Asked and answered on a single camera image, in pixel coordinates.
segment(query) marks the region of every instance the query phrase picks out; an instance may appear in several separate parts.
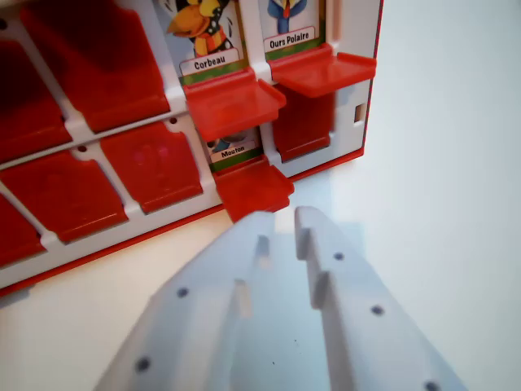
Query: hole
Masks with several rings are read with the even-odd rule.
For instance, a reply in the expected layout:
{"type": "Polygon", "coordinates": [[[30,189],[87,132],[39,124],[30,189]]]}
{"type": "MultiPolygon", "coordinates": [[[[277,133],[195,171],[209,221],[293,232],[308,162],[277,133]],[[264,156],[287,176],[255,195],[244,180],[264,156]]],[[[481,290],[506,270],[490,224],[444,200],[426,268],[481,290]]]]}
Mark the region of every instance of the hole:
{"type": "Polygon", "coordinates": [[[383,310],[383,307],[382,307],[381,305],[373,305],[373,306],[371,307],[371,312],[372,312],[373,314],[375,314],[375,315],[380,316],[380,315],[383,315],[383,313],[384,313],[385,311],[383,310]]]}
{"type": "Polygon", "coordinates": [[[425,384],[425,389],[427,391],[440,391],[441,390],[440,386],[437,383],[435,383],[434,381],[428,381],[425,384]]]}
{"type": "Polygon", "coordinates": [[[181,288],[181,289],[179,289],[177,291],[177,297],[180,297],[180,298],[183,298],[187,294],[188,294],[188,289],[187,288],[181,288]]]}
{"type": "Polygon", "coordinates": [[[150,359],[148,357],[141,357],[136,362],[136,372],[144,372],[150,367],[150,359]]]}
{"type": "Polygon", "coordinates": [[[366,119],[367,103],[359,104],[355,108],[355,122],[364,121],[366,119]]]}

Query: cartoon crow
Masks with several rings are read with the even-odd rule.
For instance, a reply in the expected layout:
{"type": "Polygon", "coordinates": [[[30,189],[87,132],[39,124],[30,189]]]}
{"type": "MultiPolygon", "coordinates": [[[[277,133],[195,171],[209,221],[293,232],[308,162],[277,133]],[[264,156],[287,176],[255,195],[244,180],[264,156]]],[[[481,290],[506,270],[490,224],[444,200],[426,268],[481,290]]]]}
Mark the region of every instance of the cartoon crow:
{"type": "Polygon", "coordinates": [[[196,57],[225,51],[233,47],[219,24],[222,10],[231,0],[176,0],[177,14],[167,30],[194,43],[196,57]]]}

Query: character card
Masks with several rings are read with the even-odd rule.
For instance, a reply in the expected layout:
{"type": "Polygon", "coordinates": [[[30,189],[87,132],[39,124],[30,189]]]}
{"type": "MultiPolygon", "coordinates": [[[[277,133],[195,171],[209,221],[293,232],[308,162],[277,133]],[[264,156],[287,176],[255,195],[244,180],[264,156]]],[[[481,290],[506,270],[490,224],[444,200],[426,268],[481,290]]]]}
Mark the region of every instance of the character card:
{"type": "Polygon", "coordinates": [[[238,0],[155,0],[182,85],[247,67],[238,0]]]}
{"type": "Polygon", "coordinates": [[[266,59],[279,59],[325,41],[325,0],[259,0],[266,59]]]}
{"type": "Polygon", "coordinates": [[[217,172],[262,154],[261,137],[257,128],[206,143],[210,169],[217,172]]]}

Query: screw hole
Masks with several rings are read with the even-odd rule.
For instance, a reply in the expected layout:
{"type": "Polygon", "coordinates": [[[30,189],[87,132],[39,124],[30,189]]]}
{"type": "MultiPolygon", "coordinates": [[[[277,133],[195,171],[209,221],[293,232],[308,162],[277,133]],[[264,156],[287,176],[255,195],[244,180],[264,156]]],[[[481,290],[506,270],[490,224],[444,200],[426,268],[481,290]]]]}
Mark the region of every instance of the screw hole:
{"type": "Polygon", "coordinates": [[[136,362],[136,372],[144,372],[150,367],[150,359],[148,357],[141,357],[136,362]]]}
{"type": "Polygon", "coordinates": [[[425,384],[425,390],[426,391],[440,391],[441,388],[440,386],[435,383],[434,381],[428,381],[426,384],[425,384]]]}
{"type": "Polygon", "coordinates": [[[187,288],[181,288],[181,289],[179,289],[177,291],[177,297],[180,297],[180,298],[183,298],[187,294],[188,294],[188,289],[187,288]]]}
{"type": "Polygon", "coordinates": [[[371,307],[371,312],[372,312],[373,314],[375,314],[375,315],[380,316],[380,315],[383,315],[383,313],[384,313],[385,311],[383,310],[383,307],[382,307],[381,305],[373,305],[373,306],[371,307]]]}

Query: rectangular opening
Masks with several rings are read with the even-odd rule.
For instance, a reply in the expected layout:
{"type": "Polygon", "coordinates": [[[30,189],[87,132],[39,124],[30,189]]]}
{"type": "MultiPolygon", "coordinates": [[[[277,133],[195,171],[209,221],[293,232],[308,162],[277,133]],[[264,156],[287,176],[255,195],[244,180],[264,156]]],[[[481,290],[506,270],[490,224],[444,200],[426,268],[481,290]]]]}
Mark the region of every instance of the rectangular opening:
{"type": "Polygon", "coordinates": [[[367,103],[359,104],[355,108],[355,123],[366,120],[367,103]]]}

